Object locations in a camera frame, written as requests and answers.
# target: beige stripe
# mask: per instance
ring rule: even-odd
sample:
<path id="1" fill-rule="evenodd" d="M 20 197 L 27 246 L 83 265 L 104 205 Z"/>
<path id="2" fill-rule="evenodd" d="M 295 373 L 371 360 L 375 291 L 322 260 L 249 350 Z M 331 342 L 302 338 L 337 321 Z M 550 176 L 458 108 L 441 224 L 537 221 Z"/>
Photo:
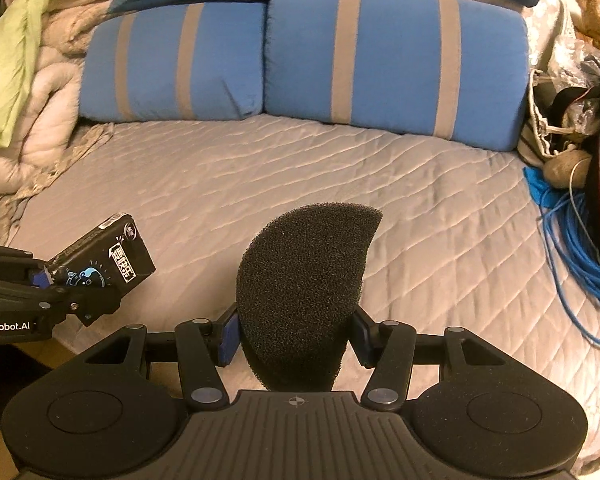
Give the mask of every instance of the beige stripe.
<path id="1" fill-rule="evenodd" d="M 458 0 L 440 1 L 440 91 L 433 134 L 451 139 L 456 127 L 460 95 L 462 35 Z"/>
<path id="2" fill-rule="evenodd" d="M 183 119 L 195 119 L 191 105 L 191 68 L 196 50 L 196 37 L 200 15 L 205 4 L 193 4 L 187 8 L 182 22 L 180 46 L 178 47 L 178 64 L 176 65 L 176 100 Z"/>
<path id="3" fill-rule="evenodd" d="M 353 100 L 360 0 L 339 0 L 331 76 L 331 121 L 349 124 Z"/>
<path id="4" fill-rule="evenodd" d="M 134 26 L 135 14 L 126 14 L 122 17 L 120 30 L 118 31 L 118 42 L 116 43 L 116 65 L 115 80 L 116 104 L 120 115 L 126 121 L 135 119 L 129 104 L 129 92 L 126 84 L 126 58 L 129 52 L 129 40 L 131 39 L 131 29 Z"/>

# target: teddy bear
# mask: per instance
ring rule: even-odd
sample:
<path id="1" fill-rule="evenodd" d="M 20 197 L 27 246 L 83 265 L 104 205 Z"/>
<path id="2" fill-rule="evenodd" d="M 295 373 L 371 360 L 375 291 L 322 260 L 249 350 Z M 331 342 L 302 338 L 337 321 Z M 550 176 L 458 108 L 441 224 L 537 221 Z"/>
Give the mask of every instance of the teddy bear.
<path id="1" fill-rule="evenodd" d="M 600 50 L 600 0 L 576 0 L 582 12 L 576 36 Z M 581 149 L 561 152 L 542 168 L 544 179 L 556 189 L 567 189 L 569 182 L 582 189 L 591 163 L 591 154 Z"/>

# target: striped cushion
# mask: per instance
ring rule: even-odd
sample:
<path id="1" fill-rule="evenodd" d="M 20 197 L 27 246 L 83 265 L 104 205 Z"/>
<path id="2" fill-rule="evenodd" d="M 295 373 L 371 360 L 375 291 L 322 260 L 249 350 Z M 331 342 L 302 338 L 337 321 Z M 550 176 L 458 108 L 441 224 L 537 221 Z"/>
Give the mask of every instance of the striped cushion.
<path id="1" fill-rule="evenodd" d="M 264 16 L 264 4 L 216 2 L 101 24 L 87 52 L 80 114 L 125 122 L 261 113 Z"/>
<path id="2" fill-rule="evenodd" d="M 269 114 L 512 150 L 528 84 L 522 17 L 469 0 L 270 0 Z"/>

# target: circular logo on box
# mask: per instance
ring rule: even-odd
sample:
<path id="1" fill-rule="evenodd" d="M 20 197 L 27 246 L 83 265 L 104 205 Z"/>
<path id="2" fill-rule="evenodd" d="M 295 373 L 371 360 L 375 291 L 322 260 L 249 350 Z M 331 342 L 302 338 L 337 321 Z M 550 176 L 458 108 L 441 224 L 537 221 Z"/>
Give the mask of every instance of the circular logo on box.
<path id="1" fill-rule="evenodd" d="M 125 237 L 127 240 L 135 240 L 136 236 L 138 236 L 138 231 L 136 230 L 136 226 L 131 222 L 127 222 L 125 225 Z"/>

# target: mattress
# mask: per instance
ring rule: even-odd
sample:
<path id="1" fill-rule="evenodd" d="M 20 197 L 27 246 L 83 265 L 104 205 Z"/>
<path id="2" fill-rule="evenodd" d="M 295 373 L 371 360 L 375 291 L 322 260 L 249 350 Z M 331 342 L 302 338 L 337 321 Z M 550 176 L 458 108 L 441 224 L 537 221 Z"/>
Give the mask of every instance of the mattress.
<path id="1" fill-rule="evenodd" d="M 113 316 L 56 327 L 55 337 L 79 352 L 131 322 L 161 331 L 218 316 L 235 299 L 251 239 L 290 209 L 378 208 L 384 217 L 361 306 L 421 333 L 464 326 L 567 390 L 589 418 L 579 470 L 600 458 L 600 349 L 556 295 L 522 169 L 513 153 L 268 115 L 120 124 L 29 201 L 11 245 L 47 259 L 115 212 L 137 221 L 157 271 Z M 600 308 L 565 269 L 559 275 L 574 311 L 600 337 Z M 221 375 L 231 395 L 260 388 L 241 353 Z M 335 389 L 359 394 L 369 375 L 349 349 Z M 165 372 L 174 390 L 176 380 Z M 435 367 L 417 369 L 410 397 L 436 380 Z"/>

